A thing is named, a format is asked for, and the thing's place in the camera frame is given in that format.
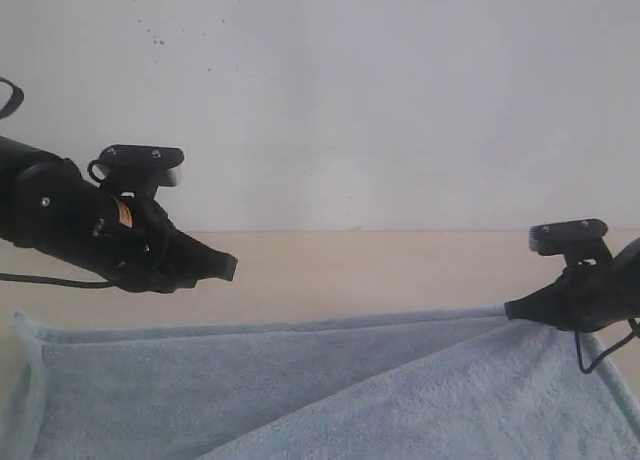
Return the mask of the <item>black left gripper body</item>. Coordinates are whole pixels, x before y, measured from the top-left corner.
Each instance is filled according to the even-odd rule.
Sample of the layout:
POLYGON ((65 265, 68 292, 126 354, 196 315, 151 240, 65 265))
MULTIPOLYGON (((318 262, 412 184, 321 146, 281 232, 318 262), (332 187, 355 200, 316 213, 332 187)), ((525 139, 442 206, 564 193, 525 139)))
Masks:
POLYGON ((200 242, 155 201, 101 192, 92 230, 94 289, 173 293, 200 280, 200 242))

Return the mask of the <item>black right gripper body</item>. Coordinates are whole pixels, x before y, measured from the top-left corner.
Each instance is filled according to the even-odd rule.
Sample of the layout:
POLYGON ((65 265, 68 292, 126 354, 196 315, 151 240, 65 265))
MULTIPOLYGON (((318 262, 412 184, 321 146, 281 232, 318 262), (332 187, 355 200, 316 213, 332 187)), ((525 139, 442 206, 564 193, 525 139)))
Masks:
POLYGON ((639 317, 637 267, 566 269, 554 286, 561 330, 599 331, 639 317))

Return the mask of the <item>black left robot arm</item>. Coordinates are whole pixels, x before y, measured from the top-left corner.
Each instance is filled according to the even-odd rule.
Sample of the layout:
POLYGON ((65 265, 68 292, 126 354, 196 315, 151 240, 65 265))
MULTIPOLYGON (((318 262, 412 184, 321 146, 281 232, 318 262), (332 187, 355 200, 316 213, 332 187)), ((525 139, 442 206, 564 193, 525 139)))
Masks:
POLYGON ((112 145, 85 172, 68 159, 1 140, 1 237, 100 276, 89 288, 173 293, 233 279, 238 260, 180 231, 156 202, 177 184, 174 147, 112 145))

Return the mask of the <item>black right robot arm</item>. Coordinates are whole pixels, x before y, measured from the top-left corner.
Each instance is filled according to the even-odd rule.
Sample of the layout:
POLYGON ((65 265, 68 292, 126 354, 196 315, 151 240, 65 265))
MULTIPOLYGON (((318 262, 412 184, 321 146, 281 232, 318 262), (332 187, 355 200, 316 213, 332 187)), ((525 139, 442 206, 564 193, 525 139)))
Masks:
POLYGON ((587 256, 571 253, 550 285, 504 304, 508 319, 527 320, 562 331, 593 333, 639 316, 639 241, 612 256, 605 244, 587 256))

